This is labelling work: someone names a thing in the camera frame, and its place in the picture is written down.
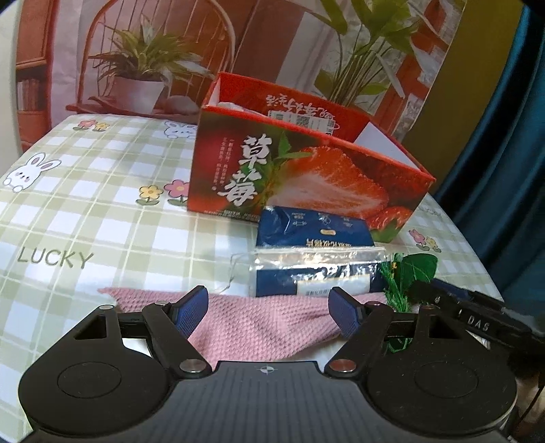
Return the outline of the green sachet with tassel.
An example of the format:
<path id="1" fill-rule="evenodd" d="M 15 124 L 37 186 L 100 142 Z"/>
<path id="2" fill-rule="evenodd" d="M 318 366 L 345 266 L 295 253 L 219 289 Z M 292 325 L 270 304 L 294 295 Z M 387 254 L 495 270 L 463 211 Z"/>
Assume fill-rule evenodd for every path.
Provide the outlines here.
<path id="1" fill-rule="evenodd" d="M 396 313 L 410 313 L 416 305 L 422 305 L 424 296 L 419 290 L 411 293 L 409 289 L 416 282 L 431 283 L 435 276 L 438 259 L 435 255 L 419 253 L 403 255 L 395 253 L 389 261 L 378 267 L 383 278 L 383 292 L 387 305 Z"/>

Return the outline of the printed room backdrop poster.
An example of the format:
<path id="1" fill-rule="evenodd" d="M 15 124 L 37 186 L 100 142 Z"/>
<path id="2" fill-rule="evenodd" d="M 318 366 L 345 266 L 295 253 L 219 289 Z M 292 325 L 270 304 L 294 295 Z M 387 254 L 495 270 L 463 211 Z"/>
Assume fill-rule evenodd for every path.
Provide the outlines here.
<path id="1" fill-rule="evenodd" d="M 462 1 L 25 1 L 18 130 L 29 148 L 72 113 L 193 122 L 232 72 L 412 128 L 448 53 Z"/>

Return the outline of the pink knitted cloth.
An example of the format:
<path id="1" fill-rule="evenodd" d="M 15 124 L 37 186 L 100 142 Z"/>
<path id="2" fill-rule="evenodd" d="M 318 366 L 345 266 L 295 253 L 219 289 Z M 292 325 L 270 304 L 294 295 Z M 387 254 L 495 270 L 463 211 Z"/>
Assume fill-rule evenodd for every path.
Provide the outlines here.
<path id="1" fill-rule="evenodd" d="M 322 367 L 344 339 L 325 297 L 211 294 L 208 312 L 189 342 L 212 366 L 311 360 Z"/>

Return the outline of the green plaid bunny tablecloth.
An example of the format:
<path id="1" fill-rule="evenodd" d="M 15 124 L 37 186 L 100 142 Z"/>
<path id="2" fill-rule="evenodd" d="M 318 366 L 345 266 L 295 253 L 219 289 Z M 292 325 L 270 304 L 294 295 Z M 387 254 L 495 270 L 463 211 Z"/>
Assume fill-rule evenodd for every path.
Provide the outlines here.
<path id="1" fill-rule="evenodd" d="M 198 125 L 140 117 L 69 116 L 1 179 L 1 435 L 30 428 L 18 400 L 23 373 L 100 305 L 134 312 L 198 285 L 255 297 L 230 281 L 232 255 L 256 248 L 257 220 L 188 208 Z M 497 296 L 454 223 L 425 194 L 386 245 L 430 242 L 436 277 Z"/>

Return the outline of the clear wrapped blue tissue pack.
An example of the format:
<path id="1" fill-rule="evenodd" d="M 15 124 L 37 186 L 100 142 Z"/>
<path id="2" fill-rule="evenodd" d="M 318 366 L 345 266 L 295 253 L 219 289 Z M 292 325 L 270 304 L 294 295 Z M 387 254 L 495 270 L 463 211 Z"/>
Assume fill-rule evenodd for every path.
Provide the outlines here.
<path id="1" fill-rule="evenodd" d="M 333 287 L 358 295 L 380 290 L 386 258 L 377 246 L 257 247 L 232 255 L 229 280 L 247 274 L 255 297 L 325 297 Z"/>

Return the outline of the dark blue tissue pack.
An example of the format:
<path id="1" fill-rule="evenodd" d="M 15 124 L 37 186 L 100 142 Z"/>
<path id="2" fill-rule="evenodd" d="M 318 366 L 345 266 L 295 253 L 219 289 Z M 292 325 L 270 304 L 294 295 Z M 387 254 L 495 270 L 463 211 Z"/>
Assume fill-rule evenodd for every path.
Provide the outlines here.
<path id="1" fill-rule="evenodd" d="M 258 225 L 258 247 L 374 246 L 364 220 L 316 210 L 266 207 Z"/>

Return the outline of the red strawberry cardboard box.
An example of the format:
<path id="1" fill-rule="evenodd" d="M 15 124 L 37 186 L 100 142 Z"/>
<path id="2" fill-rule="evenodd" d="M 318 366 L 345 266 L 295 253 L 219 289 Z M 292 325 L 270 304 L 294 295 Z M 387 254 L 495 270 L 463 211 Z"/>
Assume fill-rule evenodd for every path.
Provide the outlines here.
<path id="1" fill-rule="evenodd" d="M 201 106 L 188 208 L 252 222 L 272 206 L 328 212 L 388 243 L 433 181 L 365 112 L 223 72 Z"/>

